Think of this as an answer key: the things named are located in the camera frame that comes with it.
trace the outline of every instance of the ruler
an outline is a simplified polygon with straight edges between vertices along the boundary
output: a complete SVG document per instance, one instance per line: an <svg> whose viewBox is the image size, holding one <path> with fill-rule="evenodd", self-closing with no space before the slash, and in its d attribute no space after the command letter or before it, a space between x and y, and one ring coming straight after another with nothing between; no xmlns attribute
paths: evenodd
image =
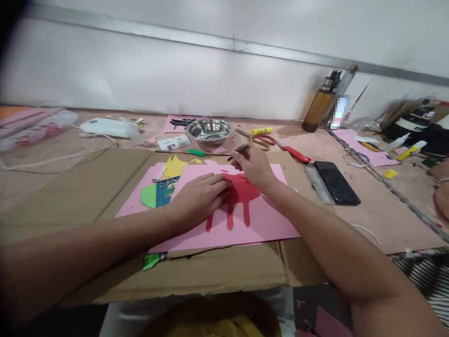
<svg viewBox="0 0 449 337"><path fill-rule="evenodd" d="M315 190L321 202L325 205L334 205L335 202L329 194L326 185L324 185L324 181L321 179L315 165L312 163L306 163L304 164L304 168L312 184L312 188Z"/></svg>

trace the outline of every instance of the person's left hand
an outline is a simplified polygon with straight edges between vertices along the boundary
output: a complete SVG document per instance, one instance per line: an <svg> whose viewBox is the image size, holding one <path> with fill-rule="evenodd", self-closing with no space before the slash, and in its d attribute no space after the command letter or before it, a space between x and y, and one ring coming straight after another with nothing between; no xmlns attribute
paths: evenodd
<svg viewBox="0 0 449 337"><path fill-rule="evenodd" d="M176 231L199 225L220 207L231 186L229 179L213 173L188 182L165 206L169 225Z"/></svg>

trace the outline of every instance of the table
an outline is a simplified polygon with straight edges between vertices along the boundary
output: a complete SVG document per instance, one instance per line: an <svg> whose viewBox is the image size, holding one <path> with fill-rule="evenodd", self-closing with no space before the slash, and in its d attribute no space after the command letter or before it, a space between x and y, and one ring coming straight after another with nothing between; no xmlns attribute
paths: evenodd
<svg viewBox="0 0 449 337"><path fill-rule="evenodd" d="M79 115L76 124L81 124L94 117L112 116L118 119L120 114L128 118L143 117L144 125L142 130L146 139L161 133L166 119L164 115L157 114L137 114L123 111L106 110L77 110ZM412 213L396 196L378 181L368 170L350 166L343 160L344 148L324 129L318 129L315 133L307 133L300 127L298 121L283 120L258 120L243 118L223 118L234 127L250 131L255 128L271 126L275 139L289 145L304 155L316 161L334 162L361 199L358 206L335 206L335 212L350 224L365 226L376 234L381 245L380 249L385 254L395 254L411 250L433 249L447 246L438 238L421 220ZM110 143L109 139L81 138L78 136L80 130L71 128L62 134L40 141L30 147L20 148L16 151L2 155L7 166L42 162L51 158L66 156L75 153L93 151L105 147ZM170 138L176 133L166 133L158 138ZM122 148L142 148L133 145L128 139L117 139L118 146ZM233 136L222 146L231 149L241 142L247 142L244 136L234 133ZM158 150L157 144L145 145L149 150ZM197 148L196 144L178 149L187 151L189 148ZM273 146L271 151L281 151L278 146ZM62 172L76 164L82 156L72 157L50 164L21 169L23 172L4 171L0 172L0 212L20 203L31 193L44 187L51 180L55 179ZM432 202L432 181L426 176L425 171L420 168L410 168L411 164L406 162L401 166L394 166L399 175L391 183L424 212L430 211L426 207ZM368 239L375 240L365 231L361 230Z"/></svg>

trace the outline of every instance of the metal bowl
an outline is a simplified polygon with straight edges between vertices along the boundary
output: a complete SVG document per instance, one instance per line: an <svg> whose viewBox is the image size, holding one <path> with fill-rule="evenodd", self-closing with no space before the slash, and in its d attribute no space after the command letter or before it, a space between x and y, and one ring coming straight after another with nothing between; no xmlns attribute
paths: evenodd
<svg viewBox="0 0 449 337"><path fill-rule="evenodd" d="M231 124L221 119L200 119L187 125L187 135L200 145L216 146L223 144L233 129Z"/></svg>

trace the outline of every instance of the black phone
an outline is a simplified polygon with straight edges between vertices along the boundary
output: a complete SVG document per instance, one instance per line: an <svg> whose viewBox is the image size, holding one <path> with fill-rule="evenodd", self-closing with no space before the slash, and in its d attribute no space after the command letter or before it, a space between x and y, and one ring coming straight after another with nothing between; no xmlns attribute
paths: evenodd
<svg viewBox="0 0 449 337"><path fill-rule="evenodd" d="M336 204L358 205L361 203L351 185L333 162L316 161L314 165Z"/></svg>

